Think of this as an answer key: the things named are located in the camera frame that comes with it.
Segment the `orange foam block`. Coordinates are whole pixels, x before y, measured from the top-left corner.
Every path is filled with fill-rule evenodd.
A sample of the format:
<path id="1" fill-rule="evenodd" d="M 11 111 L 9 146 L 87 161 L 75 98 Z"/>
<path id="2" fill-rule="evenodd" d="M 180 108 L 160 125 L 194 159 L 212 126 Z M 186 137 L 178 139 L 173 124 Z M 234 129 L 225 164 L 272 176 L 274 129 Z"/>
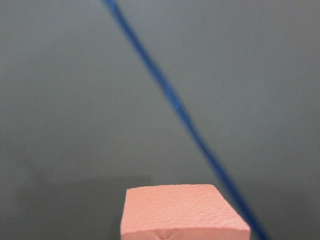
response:
<path id="1" fill-rule="evenodd" d="M 249 240 L 251 229 L 211 184 L 141 186 L 126 191 L 122 240 Z"/>

